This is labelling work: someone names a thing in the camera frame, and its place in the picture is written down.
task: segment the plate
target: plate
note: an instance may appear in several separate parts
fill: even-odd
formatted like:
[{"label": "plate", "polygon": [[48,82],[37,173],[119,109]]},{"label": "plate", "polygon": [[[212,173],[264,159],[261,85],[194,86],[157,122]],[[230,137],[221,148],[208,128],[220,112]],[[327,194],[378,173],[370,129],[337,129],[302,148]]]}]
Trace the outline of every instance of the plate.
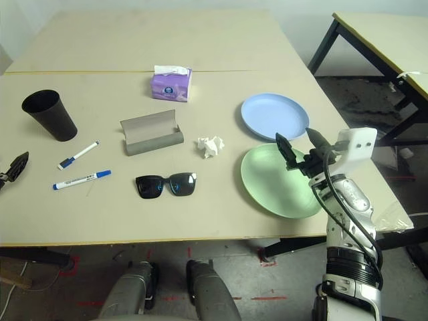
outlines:
[{"label": "plate", "polygon": [[[297,161],[303,153],[293,149]],[[241,163],[242,181],[262,207],[282,217],[302,219],[317,214],[321,206],[309,187],[309,178],[299,170],[287,171],[276,144],[251,149]]]},{"label": "plate", "polygon": [[302,136],[309,127],[309,116],[294,100],[278,94],[258,94],[241,107],[247,127],[257,135],[275,140],[276,132],[288,140]]}]

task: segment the black sunglasses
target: black sunglasses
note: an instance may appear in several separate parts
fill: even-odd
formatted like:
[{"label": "black sunglasses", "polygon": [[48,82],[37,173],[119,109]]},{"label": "black sunglasses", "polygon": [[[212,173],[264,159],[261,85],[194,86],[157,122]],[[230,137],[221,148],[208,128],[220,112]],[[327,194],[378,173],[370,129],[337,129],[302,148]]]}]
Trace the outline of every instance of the black sunglasses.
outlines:
[{"label": "black sunglasses", "polygon": [[140,176],[135,179],[138,194],[143,199],[159,197],[163,191],[164,183],[169,183],[175,196],[187,196],[193,193],[196,185],[195,173],[179,173],[164,179],[158,175]]}]

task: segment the purple tissue box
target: purple tissue box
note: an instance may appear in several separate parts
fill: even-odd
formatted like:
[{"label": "purple tissue box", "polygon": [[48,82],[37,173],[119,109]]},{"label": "purple tissue box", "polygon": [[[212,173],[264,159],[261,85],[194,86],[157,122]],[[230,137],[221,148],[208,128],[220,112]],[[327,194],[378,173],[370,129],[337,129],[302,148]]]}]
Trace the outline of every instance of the purple tissue box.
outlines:
[{"label": "purple tissue box", "polygon": [[189,99],[192,69],[187,75],[154,75],[150,81],[152,97],[186,102]]}]

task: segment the floor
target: floor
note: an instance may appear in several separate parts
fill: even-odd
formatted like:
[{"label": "floor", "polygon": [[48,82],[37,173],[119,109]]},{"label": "floor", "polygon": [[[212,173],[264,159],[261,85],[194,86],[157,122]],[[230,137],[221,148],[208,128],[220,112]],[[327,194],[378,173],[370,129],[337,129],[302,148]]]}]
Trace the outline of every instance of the floor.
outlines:
[{"label": "floor", "polygon": [[[322,78],[319,83],[351,126],[360,125],[359,120],[372,120],[372,126],[387,130],[394,121],[403,117],[403,113],[397,114],[393,110],[399,95],[391,92],[388,84],[337,78]],[[374,111],[381,112],[385,117],[378,117],[379,113],[360,112],[373,106],[377,107]],[[421,134],[423,128],[416,131]],[[427,159],[428,150],[425,146],[410,148],[414,157],[407,163],[415,180],[387,181],[408,213],[428,212],[428,199],[424,197],[428,169],[423,162]],[[400,175],[399,172],[390,173],[391,169],[383,165],[379,165],[379,169],[388,177],[395,175],[397,178]],[[185,283],[185,264],[193,258],[213,259],[214,268],[235,298],[243,320],[309,321],[314,288],[325,272],[325,245],[278,256],[273,263],[261,263],[256,249],[276,241],[189,241],[55,248],[64,253],[70,251],[78,259],[76,269],[59,275],[53,285],[44,291],[28,292],[16,288],[3,320],[92,320],[97,317],[109,290],[130,260],[149,260],[160,265],[156,304],[150,314],[196,320]],[[384,251],[384,257],[383,314],[409,321],[426,320],[428,281],[412,264],[403,248]],[[18,273],[23,266],[15,261],[6,264]],[[25,271],[25,275],[34,280],[34,289],[43,289],[57,273],[53,266],[36,263],[29,263]],[[8,285],[0,285],[0,307],[4,307],[9,289]]]}]

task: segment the sunglasses frame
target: sunglasses frame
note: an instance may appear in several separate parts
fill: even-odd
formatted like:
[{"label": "sunglasses frame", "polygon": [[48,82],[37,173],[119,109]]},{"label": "sunglasses frame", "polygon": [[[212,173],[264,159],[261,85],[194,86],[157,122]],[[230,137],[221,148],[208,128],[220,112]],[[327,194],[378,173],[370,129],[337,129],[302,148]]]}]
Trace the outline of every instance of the sunglasses frame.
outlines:
[{"label": "sunglasses frame", "polygon": [[[192,182],[193,188],[192,188],[191,193],[189,193],[189,194],[184,194],[184,195],[177,194],[177,192],[175,191],[175,188],[173,187],[173,182],[171,181],[171,177],[173,179],[174,179],[175,176],[179,176],[180,178],[182,178],[181,175],[183,176],[183,178],[185,178],[185,177],[192,177],[193,178],[193,182]],[[150,196],[150,197],[143,197],[142,196],[143,192],[141,191],[140,184],[141,184],[141,182],[143,180],[147,180],[147,179],[153,179],[153,180],[157,179],[159,181],[160,186],[156,188],[159,191],[159,194],[156,194],[155,196]],[[164,178],[164,177],[162,177],[160,175],[139,176],[139,177],[135,178],[135,184],[136,184],[136,188],[137,188],[138,194],[143,199],[156,199],[157,197],[159,197],[162,194],[162,192],[163,192],[163,187],[164,187],[165,184],[169,184],[171,192],[175,196],[189,196],[189,195],[192,195],[193,192],[195,191],[195,187],[196,187],[196,173],[177,173],[177,174],[171,175],[168,178]]]}]

